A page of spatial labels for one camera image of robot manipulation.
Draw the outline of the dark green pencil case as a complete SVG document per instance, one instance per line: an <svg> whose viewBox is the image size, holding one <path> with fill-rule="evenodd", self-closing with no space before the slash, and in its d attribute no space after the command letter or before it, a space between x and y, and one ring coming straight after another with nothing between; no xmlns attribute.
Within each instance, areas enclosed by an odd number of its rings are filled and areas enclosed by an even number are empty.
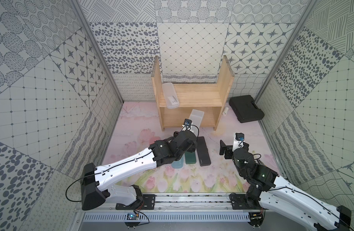
<svg viewBox="0 0 354 231"><path fill-rule="evenodd" d="M196 154L195 152L185 152L185 163L187 165L196 164Z"/></svg>

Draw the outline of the black pencil case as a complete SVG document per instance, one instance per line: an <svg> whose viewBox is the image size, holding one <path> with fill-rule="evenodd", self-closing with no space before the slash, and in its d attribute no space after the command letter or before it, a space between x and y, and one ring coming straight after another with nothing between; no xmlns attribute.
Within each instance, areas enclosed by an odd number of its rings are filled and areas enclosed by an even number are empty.
<svg viewBox="0 0 354 231"><path fill-rule="evenodd" d="M199 159L199 164L201 167L209 166L211 165L211 159L209 156L207 144L205 141L204 137L198 137L197 138L197 155Z"/></svg>

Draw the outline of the light blue pencil case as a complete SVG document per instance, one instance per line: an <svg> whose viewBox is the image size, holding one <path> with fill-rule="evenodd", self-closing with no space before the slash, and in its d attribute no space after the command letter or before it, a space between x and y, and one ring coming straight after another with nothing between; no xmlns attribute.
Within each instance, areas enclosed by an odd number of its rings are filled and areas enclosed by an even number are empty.
<svg viewBox="0 0 354 231"><path fill-rule="evenodd" d="M178 161L174 161L171 167L174 169L181 169L184 166L184 157L181 157Z"/></svg>

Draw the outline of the frosted barcode pencil case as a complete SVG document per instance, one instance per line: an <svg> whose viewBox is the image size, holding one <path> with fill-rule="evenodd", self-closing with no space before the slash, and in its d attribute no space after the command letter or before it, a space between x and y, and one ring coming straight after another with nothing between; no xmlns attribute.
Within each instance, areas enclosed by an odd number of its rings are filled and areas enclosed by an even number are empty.
<svg viewBox="0 0 354 231"><path fill-rule="evenodd" d="M189 120L192 121L192 125L197 126L198 128L201 126L204 117L204 112L200 110L193 109L189 116Z"/></svg>

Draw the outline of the frosted clear pencil case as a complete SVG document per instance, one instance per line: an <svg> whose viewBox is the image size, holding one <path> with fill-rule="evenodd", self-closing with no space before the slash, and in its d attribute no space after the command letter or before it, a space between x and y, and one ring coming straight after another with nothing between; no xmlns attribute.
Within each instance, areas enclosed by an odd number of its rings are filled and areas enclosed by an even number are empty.
<svg viewBox="0 0 354 231"><path fill-rule="evenodd" d="M180 106L180 102L175 90L174 84L171 82L162 84L163 96L168 109L175 109Z"/></svg>

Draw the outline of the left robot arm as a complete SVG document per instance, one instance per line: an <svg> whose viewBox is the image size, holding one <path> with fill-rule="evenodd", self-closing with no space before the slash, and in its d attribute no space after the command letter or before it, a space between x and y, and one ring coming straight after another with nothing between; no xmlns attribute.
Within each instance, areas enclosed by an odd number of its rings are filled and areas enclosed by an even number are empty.
<svg viewBox="0 0 354 231"><path fill-rule="evenodd" d="M119 186L117 183L130 176L150 169L172 164L185 152L193 152L198 146L198 135L190 130L174 132L172 137L157 140L143 151L108 165L84 166L77 180L81 186L82 210L88 211L106 202L122 204L133 210L143 205L143 193L139 186Z"/></svg>

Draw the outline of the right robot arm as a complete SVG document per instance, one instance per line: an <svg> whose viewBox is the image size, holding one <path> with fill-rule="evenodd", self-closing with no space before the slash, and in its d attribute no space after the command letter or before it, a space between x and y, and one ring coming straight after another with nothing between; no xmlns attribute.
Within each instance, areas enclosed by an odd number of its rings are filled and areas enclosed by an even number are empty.
<svg viewBox="0 0 354 231"><path fill-rule="evenodd" d="M243 202L249 208L276 212L310 231L351 231L352 212L345 206L327 204L297 188L249 152L249 145L220 141L219 154L232 160L249 188Z"/></svg>

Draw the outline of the wooden two-tier shelf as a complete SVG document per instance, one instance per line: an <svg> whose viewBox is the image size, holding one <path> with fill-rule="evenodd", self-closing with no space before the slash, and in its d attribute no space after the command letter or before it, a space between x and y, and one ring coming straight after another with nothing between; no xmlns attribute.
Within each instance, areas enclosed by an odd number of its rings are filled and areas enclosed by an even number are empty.
<svg viewBox="0 0 354 231"><path fill-rule="evenodd" d="M217 83L178 83L175 84L180 106L167 108L167 97L162 89L159 57L154 57L151 81L157 104L161 130L176 128L183 124L193 109L204 112L201 127L212 127L217 130L221 114L225 108L234 80L234 72L227 56L223 56Z"/></svg>

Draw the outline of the small white roll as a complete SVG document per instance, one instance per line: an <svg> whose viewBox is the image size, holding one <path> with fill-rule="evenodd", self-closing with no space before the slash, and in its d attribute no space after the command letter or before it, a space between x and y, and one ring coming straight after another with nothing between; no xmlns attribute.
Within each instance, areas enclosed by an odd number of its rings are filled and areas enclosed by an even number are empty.
<svg viewBox="0 0 354 231"><path fill-rule="evenodd" d="M229 108L225 107L222 111L222 115L224 115L224 116L227 115L228 111L229 111Z"/></svg>

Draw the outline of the black plastic tool case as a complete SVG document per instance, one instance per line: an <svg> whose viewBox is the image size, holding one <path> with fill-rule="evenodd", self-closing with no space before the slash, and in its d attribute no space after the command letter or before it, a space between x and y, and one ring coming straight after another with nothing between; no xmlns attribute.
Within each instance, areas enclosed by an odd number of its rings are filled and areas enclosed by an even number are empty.
<svg viewBox="0 0 354 231"><path fill-rule="evenodd" d="M258 121L264 118L264 112L258 108L250 95L231 97L229 105L240 123Z"/></svg>

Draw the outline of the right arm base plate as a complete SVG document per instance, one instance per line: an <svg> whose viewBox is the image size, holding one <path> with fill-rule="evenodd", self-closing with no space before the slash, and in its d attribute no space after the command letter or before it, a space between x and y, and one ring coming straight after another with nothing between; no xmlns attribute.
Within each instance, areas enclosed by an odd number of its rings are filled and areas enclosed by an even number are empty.
<svg viewBox="0 0 354 231"><path fill-rule="evenodd" d="M233 210L260 210L261 207L258 203L248 202L245 194L231 193L229 195L231 206Z"/></svg>

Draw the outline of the aluminium mounting rail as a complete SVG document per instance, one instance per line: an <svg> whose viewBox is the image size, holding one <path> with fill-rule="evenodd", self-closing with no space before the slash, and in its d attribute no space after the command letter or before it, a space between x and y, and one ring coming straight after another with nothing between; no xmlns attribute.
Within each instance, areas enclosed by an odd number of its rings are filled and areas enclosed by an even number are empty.
<svg viewBox="0 0 354 231"><path fill-rule="evenodd" d="M262 192L260 197L254 198L253 195L246 193L245 198L248 202L258 203L260 207L265 209L275 210L284 209L285 206L290 207L289 211L294 211L295 209L300 209L301 211L307 211L309 209L309 204L304 200L304 197L285 197L285 195L278 194L275 195L275 190ZM89 211L97 208L102 208L105 206L116 207L116 204L123 204L126 206L131 205L137 199L142 199L144 195L142 192L136 191L135 194L119 194L110 195L108 192L105 193L108 198L104 196L85 196L81 202L82 210ZM213 208L219 207L223 204L230 204L229 199L230 194L156 194L155 207L194 207L203 208L208 204L211 204Z"/></svg>

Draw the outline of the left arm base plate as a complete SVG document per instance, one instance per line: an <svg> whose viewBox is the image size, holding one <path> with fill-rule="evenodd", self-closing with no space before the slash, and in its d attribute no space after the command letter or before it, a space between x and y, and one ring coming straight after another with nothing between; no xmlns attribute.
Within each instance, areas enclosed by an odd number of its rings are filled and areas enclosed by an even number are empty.
<svg viewBox="0 0 354 231"><path fill-rule="evenodd" d="M144 194L142 199L137 199L129 206L123 204L116 204L116 210L154 210L155 207L155 194Z"/></svg>

